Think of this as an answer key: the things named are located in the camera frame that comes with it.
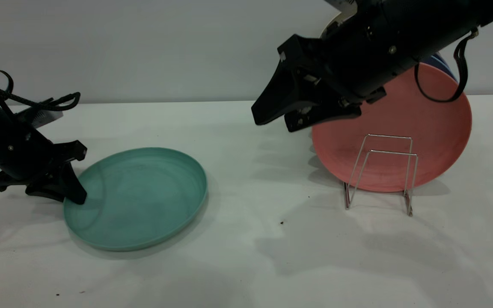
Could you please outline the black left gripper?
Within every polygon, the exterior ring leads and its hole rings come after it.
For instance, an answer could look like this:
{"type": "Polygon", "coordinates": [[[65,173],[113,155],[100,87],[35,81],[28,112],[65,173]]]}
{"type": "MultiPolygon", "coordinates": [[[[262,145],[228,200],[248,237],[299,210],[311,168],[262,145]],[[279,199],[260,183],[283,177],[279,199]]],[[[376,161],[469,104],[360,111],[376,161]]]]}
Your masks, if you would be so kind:
{"type": "Polygon", "coordinates": [[[26,195],[84,204],[87,193],[71,162],[84,160],[86,152],[78,140],[52,143],[27,121],[0,107],[0,192],[25,185],[26,195]]]}

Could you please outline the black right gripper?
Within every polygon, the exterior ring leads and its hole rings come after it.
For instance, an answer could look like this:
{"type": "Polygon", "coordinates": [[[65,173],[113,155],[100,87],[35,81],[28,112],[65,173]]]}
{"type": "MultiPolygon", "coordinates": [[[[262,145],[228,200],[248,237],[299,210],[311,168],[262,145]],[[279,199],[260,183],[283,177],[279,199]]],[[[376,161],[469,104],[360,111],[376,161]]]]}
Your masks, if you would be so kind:
{"type": "Polygon", "coordinates": [[[419,60],[419,21],[406,12],[359,12],[323,38],[293,35],[252,105],[256,125],[282,116],[289,132],[362,114],[383,86],[419,60]]]}

